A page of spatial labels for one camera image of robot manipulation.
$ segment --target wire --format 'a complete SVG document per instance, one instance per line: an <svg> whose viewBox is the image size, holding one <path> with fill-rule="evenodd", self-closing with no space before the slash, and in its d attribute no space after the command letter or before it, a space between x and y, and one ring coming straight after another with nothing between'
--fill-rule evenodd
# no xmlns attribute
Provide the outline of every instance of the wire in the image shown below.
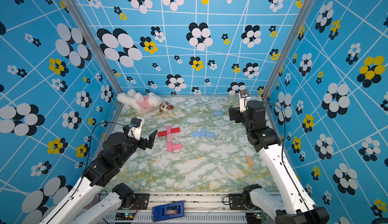
<svg viewBox="0 0 388 224"><path fill-rule="evenodd" d="M93 128L93 130L92 130L92 134L91 134L91 136L90 136L89 153L90 153L90 149L92 148L92 138L93 138L93 132L94 132L94 130L96 129L96 127L97 127L98 125L100 125L100 124L105 124L105 123L114 123L114 124L117 124L117 125L125 126L125 125L123 125L123 124L116 123L116 122L101 122L101 123L96 124L96 125L94 126L94 128ZM88 167L89 156L90 156L90 154L88 154L88 159L86 160L85 169ZM82 176L81 176L80 183L79 183L78 186L75 188L75 190L74 190L73 194L70 196L70 198L73 197L74 194L77 192L77 190L78 190L78 188L80 187L81 182L82 182L82 180L83 180L84 177L85 177L85 175L82 175ZM61 207L59 208L59 210L58 210L58 211L50 218L50 220L48 220L48 221L46 222L46 224L49 223L49 222L56 216L56 214L58 214L58 212L61 211L61 209L67 204L67 202L69 202L69 199L66 200L66 202L63 204L63 206L61 206Z"/></svg>
<svg viewBox="0 0 388 224"><path fill-rule="evenodd" d="M264 102L264 101L263 101L263 103L270 104L270 105L274 105L273 103ZM285 170L286 170L286 172L287 172L289 178L291 179L292 183L294 184L295 189L298 191L299 196L302 198L303 203L304 203L305 206L306 206L306 209L307 209L308 212L310 213L310 215L311 215L311 217L313 218L315 224L317 224L317 221L315 220L315 217L313 216L313 214L311 213L310 209L308 208L308 206L307 206L305 200L304 200L303 197L302 197L302 194L300 193L300 191L299 191L298 187L296 186L296 184L295 184L293 178L291 178L291 175L290 175L290 173L288 172L288 169L286 168L286 165L284 164L283 152L284 152L284 139L286 138L286 121L285 121L286 118L284 117L283 110L282 110L278 105L274 105L274 106L278 107L278 109L280 110L280 112L282 112L283 119L284 119L284 138L282 139L282 163L283 163L283 166L284 166L284 168L285 168Z"/></svg>

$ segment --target brown and white plush toy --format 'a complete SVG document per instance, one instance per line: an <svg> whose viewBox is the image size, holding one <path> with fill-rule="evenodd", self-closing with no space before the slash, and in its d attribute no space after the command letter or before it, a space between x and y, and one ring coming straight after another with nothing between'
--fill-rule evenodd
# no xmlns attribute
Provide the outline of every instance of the brown and white plush toy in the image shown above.
<svg viewBox="0 0 388 224"><path fill-rule="evenodd" d="M174 106L169 105L168 102L166 102L166 103L160 105L160 110L159 110L159 112L172 110L173 108L174 108Z"/></svg>

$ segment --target patterned wallpaper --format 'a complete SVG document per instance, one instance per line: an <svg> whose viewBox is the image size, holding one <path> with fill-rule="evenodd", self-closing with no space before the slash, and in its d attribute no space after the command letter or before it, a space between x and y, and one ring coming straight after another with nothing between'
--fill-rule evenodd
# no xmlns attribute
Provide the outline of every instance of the patterned wallpaper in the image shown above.
<svg viewBox="0 0 388 224"><path fill-rule="evenodd" d="M388 217L388 0L316 0L269 102L329 223Z"/></svg>
<svg viewBox="0 0 388 224"><path fill-rule="evenodd" d="M124 89L265 86L304 0L75 0Z"/></svg>
<svg viewBox="0 0 388 224"><path fill-rule="evenodd" d="M0 4L0 223L37 224L94 156L116 93L61 0Z"/></svg>

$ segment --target metal frame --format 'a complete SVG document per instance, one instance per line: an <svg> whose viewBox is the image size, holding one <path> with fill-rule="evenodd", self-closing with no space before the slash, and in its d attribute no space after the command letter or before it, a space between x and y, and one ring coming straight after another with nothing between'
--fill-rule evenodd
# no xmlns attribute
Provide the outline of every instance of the metal frame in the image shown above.
<svg viewBox="0 0 388 224"><path fill-rule="evenodd" d="M277 60L274 69L272 69L271 75L265 85L266 90L264 90L263 98L266 98L268 96L272 87L274 86L277 80L277 74L284 65L285 61L287 60L287 56L291 52L291 49L295 44L296 38L298 37L300 28L303 26L303 23L305 22L308 14L310 13L314 3L315 0L305 0L305 2L303 3L303 7L299 10L299 13L295 19L295 23L293 24L291 31L287 36L286 42L284 43L284 46L280 51L279 59Z"/></svg>
<svg viewBox="0 0 388 224"><path fill-rule="evenodd" d="M90 49L92 50L96 61L102 68L102 71L105 73L106 77L109 79L112 88L116 91L117 94L123 92L119 82L116 77L112 74L112 69L109 66L107 59L105 58L104 53L101 51L100 46L97 41L94 39L94 35L89 28L83 14L77 6L75 0L62 0L65 4L71 17L73 18L75 24L78 26L82 35L84 36L86 42L89 44Z"/></svg>

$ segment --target green marble surface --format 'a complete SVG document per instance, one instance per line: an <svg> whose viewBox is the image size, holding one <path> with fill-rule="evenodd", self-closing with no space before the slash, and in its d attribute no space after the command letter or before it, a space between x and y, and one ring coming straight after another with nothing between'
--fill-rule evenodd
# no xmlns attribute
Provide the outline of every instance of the green marble surface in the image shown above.
<svg viewBox="0 0 388 224"><path fill-rule="evenodd" d="M133 117L144 117L144 138L155 129L166 130L167 125L180 127L172 140L181 143L182 149L169 153L167 137L156 137L153 149L138 149L105 189L126 183L134 191L242 191L258 183L266 191L278 191L268 167L248 142L243 125L229 120L228 107L237 107L238 97L171 96L162 101L175 108L160 113L159 108L136 112L125 106L118 122L129 124ZM214 111L224 115L215 116ZM215 137L192 137L191 132L201 131L201 127L215 132ZM122 132L122 127L117 125L115 131ZM254 166L248 166L247 155Z"/></svg>

